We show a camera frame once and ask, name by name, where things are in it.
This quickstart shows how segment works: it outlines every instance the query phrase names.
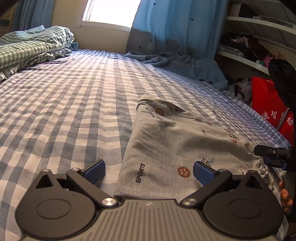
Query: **window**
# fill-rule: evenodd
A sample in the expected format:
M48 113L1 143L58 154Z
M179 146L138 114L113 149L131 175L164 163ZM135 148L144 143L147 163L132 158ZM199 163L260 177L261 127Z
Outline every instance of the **window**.
M140 0L89 0L84 21L131 28Z

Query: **brown circle print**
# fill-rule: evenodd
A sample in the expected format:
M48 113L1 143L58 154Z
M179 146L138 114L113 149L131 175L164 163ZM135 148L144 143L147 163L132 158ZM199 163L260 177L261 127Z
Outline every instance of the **brown circle print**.
M181 177L189 177L190 176L190 171L187 167L179 167L177 169L177 171Z
M156 109L156 113L159 114L159 115L161 115L161 116L163 116L164 111L163 111L162 108L157 108L157 109Z

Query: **gray pants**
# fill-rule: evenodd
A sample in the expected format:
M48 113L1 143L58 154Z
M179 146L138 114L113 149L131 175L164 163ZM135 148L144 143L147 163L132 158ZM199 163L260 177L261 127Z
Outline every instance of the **gray pants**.
M193 175L195 161L236 175L256 170L272 189L274 178L253 149L243 136L145 94L138 102L114 196L179 202L202 187Z

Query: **mattress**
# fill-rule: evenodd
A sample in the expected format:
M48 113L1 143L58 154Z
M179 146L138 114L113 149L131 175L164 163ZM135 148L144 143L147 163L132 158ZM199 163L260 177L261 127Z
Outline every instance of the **mattress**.
M138 60L80 50L38 64L0 84L0 240L19 240L15 209L45 168L64 173L98 158L106 176L97 184L112 195L141 95L170 101L254 144L287 147L288 141L235 96ZM280 170L274 194L279 199ZM287 231L284 220L279 235Z

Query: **red bag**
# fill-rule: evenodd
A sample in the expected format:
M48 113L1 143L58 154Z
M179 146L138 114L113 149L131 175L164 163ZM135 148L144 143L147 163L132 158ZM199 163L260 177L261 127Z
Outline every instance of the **red bag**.
M277 93L272 80L252 77L252 108L277 128L287 107ZM279 132L294 145L294 117L288 112Z

